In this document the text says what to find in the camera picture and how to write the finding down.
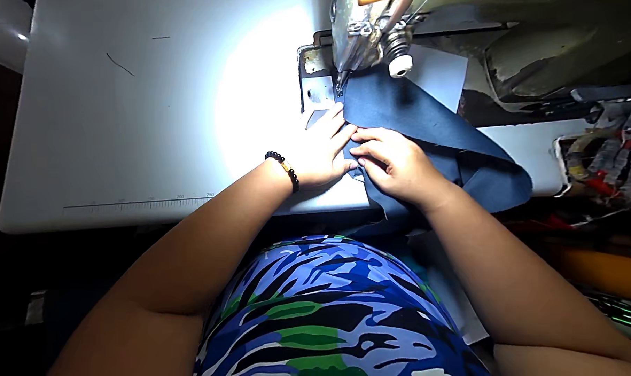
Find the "white table surface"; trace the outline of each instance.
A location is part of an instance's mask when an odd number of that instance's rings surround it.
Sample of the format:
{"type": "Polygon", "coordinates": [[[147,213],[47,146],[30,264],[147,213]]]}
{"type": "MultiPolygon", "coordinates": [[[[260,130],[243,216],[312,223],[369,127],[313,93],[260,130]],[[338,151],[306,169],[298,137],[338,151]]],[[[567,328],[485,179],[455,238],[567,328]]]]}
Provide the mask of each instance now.
{"type": "MultiPolygon", "coordinates": [[[[40,0],[2,231],[187,216],[302,127],[297,48],[330,28],[328,6],[329,0],[40,0]]],[[[369,207],[363,183],[349,176],[313,196],[298,195],[279,213],[369,207]]]]}

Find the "finger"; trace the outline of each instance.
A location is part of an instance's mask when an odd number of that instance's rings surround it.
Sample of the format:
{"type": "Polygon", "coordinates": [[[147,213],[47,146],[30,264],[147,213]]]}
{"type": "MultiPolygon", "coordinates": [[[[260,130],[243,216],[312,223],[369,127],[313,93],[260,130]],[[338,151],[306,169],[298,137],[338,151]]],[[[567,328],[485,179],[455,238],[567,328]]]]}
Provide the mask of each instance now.
{"type": "Polygon", "coordinates": [[[318,121],[309,128],[309,131],[321,133],[324,136],[331,138],[335,135],[336,131],[344,124],[343,109],[344,105],[336,103],[331,110],[325,112],[325,115],[320,117],[318,121]]]}
{"type": "Polygon", "coordinates": [[[370,155],[378,159],[380,162],[390,165],[390,150],[384,142],[371,140],[363,143],[359,147],[350,150],[352,155],[370,155]]]}
{"type": "Polygon", "coordinates": [[[334,173],[338,177],[344,176],[344,174],[347,173],[348,171],[354,170],[358,167],[360,167],[360,165],[354,159],[335,160],[334,164],[332,165],[334,173]]]}
{"type": "Polygon", "coordinates": [[[388,139],[392,139],[400,135],[401,133],[399,132],[391,131],[390,129],[385,128],[358,128],[358,131],[353,134],[352,138],[353,141],[387,141],[388,139]]]}
{"type": "Polygon", "coordinates": [[[313,110],[304,111],[302,114],[302,124],[304,124],[304,129],[309,126],[309,120],[311,120],[311,116],[313,116],[313,110]]]}
{"type": "Polygon", "coordinates": [[[350,137],[357,131],[357,127],[353,124],[346,125],[341,132],[332,137],[332,148],[334,149],[334,154],[338,154],[341,149],[344,148],[345,144],[350,141],[350,137]]]}
{"type": "Polygon", "coordinates": [[[358,160],[371,180],[383,188],[384,183],[390,179],[390,175],[388,175],[382,167],[370,159],[360,158],[358,160]]]}
{"type": "Polygon", "coordinates": [[[341,129],[344,123],[345,123],[344,113],[343,111],[341,111],[329,122],[322,124],[321,131],[323,132],[325,136],[332,138],[336,134],[336,132],[338,132],[341,129]]]}
{"type": "Polygon", "coordinates": [[[337,102],[329,109],[328,112],[325,112],[325,115],[322,116],[323,119],[333,119],[339,112],[343,111],[344,104],[341,102],[337,102]]]}

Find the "right hand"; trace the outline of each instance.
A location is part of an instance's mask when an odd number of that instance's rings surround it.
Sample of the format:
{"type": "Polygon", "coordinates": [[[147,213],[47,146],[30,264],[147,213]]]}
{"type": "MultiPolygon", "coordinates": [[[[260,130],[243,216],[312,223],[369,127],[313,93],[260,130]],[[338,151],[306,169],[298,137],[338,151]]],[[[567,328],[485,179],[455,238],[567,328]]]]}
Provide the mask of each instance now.
{"type": "Polygon", "coordinates": [[[444,206],[457,188],[432,166],[415,142],[399,132],[358,128],[352,140],[365,141],[352,148],[350,154],[359,157],[358,162],[371,180],[389,195],[432,211],[444,206]]]}

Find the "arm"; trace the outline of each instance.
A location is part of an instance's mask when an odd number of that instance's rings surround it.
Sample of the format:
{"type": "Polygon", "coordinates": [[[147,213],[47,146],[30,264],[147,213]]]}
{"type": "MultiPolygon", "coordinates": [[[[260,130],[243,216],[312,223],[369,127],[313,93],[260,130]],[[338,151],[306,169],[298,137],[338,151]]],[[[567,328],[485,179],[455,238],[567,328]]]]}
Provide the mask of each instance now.
{"type": "Polygon", "coordinates": [[[367,141],[351,153],[363,156],[360,164],[374,182],[428,218],[499,344],[495,356],[502,371],[631,374],[631,341],[466,192],[445,180],[416,144],[382,128],[358,129],[353,140],[367,141]]]}
{"type": "MultiPolygon", "coordinates": [[[[334,160],[355,126],[336,106],[286,152],[300,187],[326,184],[356,167],[334,160]]],[[[268,159],[181,221],[95,305],[50,375],[192,374],[206,307],[223,291],[292,182],[268,159]]]]}

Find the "measuring ruler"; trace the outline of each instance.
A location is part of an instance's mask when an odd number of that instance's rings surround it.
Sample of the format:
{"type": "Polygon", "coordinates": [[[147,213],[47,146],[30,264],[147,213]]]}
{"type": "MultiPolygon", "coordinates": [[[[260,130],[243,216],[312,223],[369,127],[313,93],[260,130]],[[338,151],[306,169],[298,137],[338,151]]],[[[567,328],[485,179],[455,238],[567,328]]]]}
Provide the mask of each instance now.
{"type": "Polygon", "coordinates": [[[198,207],[204,205],[212,198],[213,195],[209,197],[193,197],[188,199],[184,198],[174,200],[130,201],[119,203],[65,206],[63,208],[63,216],[79,217],[82,215],[90,216],[91,214],[105,215],[164,210],[174,210],[179,213],[190,213],[198,207]]]}

